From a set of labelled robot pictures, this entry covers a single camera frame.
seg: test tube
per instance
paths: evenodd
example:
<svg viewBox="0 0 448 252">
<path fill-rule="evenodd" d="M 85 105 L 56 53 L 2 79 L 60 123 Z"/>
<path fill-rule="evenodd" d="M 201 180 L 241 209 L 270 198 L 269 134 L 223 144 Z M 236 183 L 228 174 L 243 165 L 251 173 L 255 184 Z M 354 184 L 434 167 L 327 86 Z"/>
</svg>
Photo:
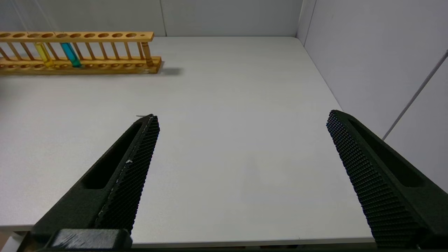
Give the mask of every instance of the test tube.
<svg viewBox="0 0 448 252">
<path fill-rule="evenodd" d="M 81 67 L 81 62 L 79 61 L 78 56 L 73 50 L 72 45 L 70 43 L 61 43 L 60 46 L 62 47 L 62 50 L 64 50 L 64 53 L 67 56 L 67 58 L 72 63 L 72 66 Z"/>
<path fill-rule="evenodd" d="M 34 43 L 34 46 L 36 47 L 36 50 L 39 53 L 40 58 L 43 61 L 43 64 L 46 67 L 54 66 L 53 59 L 51 59 L 50 55 L 48 54 L 47 49 L 45 48 L 45 45 L 43 43 Z"/>
</svg>

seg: white wall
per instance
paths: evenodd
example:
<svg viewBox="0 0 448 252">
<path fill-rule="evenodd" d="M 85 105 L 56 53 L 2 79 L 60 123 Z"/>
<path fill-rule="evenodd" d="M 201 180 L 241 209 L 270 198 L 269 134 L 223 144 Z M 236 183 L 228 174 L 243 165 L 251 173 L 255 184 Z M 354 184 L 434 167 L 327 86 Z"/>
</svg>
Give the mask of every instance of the white wall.
<svg viewBox="0 0 448 252">
<path fill-rule="evenodd" d="M 447 9 L 446 0 L 317 0 L 305 48 L 342 109 L 383 137 L 448 48 Z"/>
<path fill-rule="evenodd" d="M 404 113 L 386 142 L 448 192 L 448 60 Z"/>
<path fill-rule="evenodd" d="M 156 36 L 292 36 L 302 0 L 38 0 L 55 30 L 154 31 Z M 51 30 L 32 1 L 17 0 L 29 30 Z M 24 30 L 0 0 L 0 30 Z"/>
<path fill-rule="evenodd" d="M 162 0 L 168 36 L 292 36 L 302 0 Z"/>
<path fill-rule="evenodd" d="M 303 0 L 302 9 L 299 19 L 299 28 L 297 30 L 297 38 L 305 46 L 306 36 L 308 35 L 308 29 L 310 27 L 311 18 L 313 17 L 314 7 L 316 0 Z"/>
</svg>

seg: yellow liquid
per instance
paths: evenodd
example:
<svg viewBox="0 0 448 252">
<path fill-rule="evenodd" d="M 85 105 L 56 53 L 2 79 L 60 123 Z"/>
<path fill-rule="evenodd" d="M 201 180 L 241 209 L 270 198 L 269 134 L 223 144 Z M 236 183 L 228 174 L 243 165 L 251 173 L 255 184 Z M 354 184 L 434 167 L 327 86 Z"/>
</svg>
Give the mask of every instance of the yellow liquid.
<svg viewBox="0 0 448 252">
<path fill-rule="evenodd" d="M 50 55 L 47 52 L 47 49 L 45 48 L 45 45 L 43 43 L 34 43 L 34 46 L 36 47 L 37 52 L 40 55 L 40 58 L 43 61 L 43 64 L 46 67 L 52 67 L 55 63 L 53 63 L 53 60 L 51 59 Z"/>
</svg>

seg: textured grip pad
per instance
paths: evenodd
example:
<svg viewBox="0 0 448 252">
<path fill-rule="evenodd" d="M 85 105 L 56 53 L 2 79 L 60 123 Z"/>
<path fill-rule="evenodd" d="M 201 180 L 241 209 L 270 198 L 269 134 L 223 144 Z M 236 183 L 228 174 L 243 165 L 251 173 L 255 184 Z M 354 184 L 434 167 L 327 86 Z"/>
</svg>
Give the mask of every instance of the textured grip pad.
<svg viewBox="0 0 448 252">
<path fill-rule="evenodd" d="M 448 195 L 354 117 L 327 122 L 379 248 L 446 248 Z"/>
</svg>

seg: wooden dowel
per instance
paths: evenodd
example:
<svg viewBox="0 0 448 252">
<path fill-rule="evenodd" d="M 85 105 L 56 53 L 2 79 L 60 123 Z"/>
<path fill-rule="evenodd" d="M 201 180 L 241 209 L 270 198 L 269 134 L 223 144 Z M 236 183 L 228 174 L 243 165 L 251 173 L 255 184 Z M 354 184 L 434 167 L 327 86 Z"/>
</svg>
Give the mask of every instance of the wooden dowel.
<svg viewBox="0 0 448 252">
<path fill-rule="evenodd" d="M 146 58 L 146 65 L 153 66 L 154 63 L 152 63 L 151 52 L 149 51 L 148 42 L 142 42 L 142 48 L 143 48 L 143 53 L 145 54 L 145 58 Z"/>
<path fill-rule="evenodd" d="M 6 55 L 6 53 L 3 51 L 3 49 L 0 47 L 0 53 L 3 56 L 4 59 L 6 59 L 7 61 L 10 61 L 11 59 L 8 57 L 8 55 Z"/>
<path fill-rule="evenodd" d="M 90 47 L 90 44 L 86 42 L 87 50 L 89 51 L 90 57 L 92 57 L 92 60 L 96 60 L 95 54 L 93 54 L 92 48 Z"/>
<path fill-rule="evenodd" d="M 48 46 L 48 49 L 50 49 L 50 52 L 52 52 L 52 54 L 53 54 L 53 57 L 55 58 L 55 60 L 59 60 L 59 57 L 58 57 L 58 55 L 56 54 L 56 52 L 55 52 L 55 50 L 53 49 L 53 46 L 52 46 L 52 44 L 50 44 L 50 43 L 46 43 L 47 44 L 47 46 Z"/>
<path fill-rule="evenodd" d="M 22 60 L 22 57 L 20 57 L 20 54 L 17 52 L 16 48 L 11 42 L 8 42 L 9 48 L 11 48 L 11 51 L 14 53 L 14 55 L 17 57 L 18 60 Z"/>
<path fill-rule="evenodd" d="M 115 59 L 119 60 L 120 56 L 118 56 L 118 51 L 116 50 L 115 43 L 111 42 L 113 53 L 115 54 Z"/>
<path fill-rule="evenodd" d="M 77 45 L 75 42 L 73 42 L 73 46 L 75 47 L 75 51 L 76 51 L 76 53 L 78 54 L 79 59 L 80 59 L 80 60 L 83 60 L 84 57 L 82 56 L 81 51 L 79 50 L 78 45 Z"/>
<path fill-rule="evenodd" d="M 108 55 L 106 54 L 106 50 L 104 49 L 103 42 L 99 42 L 99 47 L 101 48 L 101 52 L 103 52 L 104 59 L 108 60 Z"/>
<path fill-rule="evenodd" d="M 131 51 L 129 50 L 128 42 L 125 42 L 126 54 L 128 54 L 128 59 L 132 60 Z"/>
<path fill-rule="evenodd" d="M 30 52 L 30 50 L 28 49 L 28 47 L 26 46 L 26 44 L 25 43 L 20 43 L 21 45 L 22 45 L 22 47 L 23 47 L 23 50 L 25 50 L 25 52 L 26 52 L 26 54 L 28 55 L 28 57 L 30 58 L 30 60 L 34 60 L 34 57 L 33 57 L 33 55 L 31 54 L 31 52 Z"/>
<path fill-rule="evenodd" d="M 139 52 L 139 54 L 140 54 L 140 59 L 141 59 L 141 60 L 145 59 L 145 58 L 143 57 L 142 46 L 140 45 L 140 42 L 137 42 L 137 47 L 138 47 L 138 52 Z"/>
</svg>

